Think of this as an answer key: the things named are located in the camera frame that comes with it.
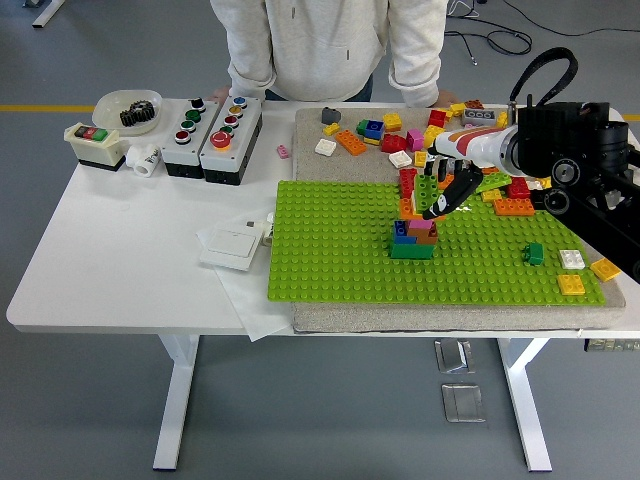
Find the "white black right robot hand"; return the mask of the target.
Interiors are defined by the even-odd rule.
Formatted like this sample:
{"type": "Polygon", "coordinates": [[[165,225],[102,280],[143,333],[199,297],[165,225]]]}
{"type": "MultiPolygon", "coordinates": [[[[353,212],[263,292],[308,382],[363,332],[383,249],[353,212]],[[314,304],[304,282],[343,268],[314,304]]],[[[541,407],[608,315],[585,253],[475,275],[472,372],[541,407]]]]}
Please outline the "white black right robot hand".
{"type": "Polygon", "coordinates": [[[439,134],[428,149],[430,154],[450,157],[457,162],[467,160],[470,164],[454,173],[453,181],[422,213],[423,219],[435,219],[460,206],[481,184],[483,168],[497,167],[510,176],[520,175],[521,171],[507,155],[507,147],[516,133],[516,126],[481,126],[439,134]]]}

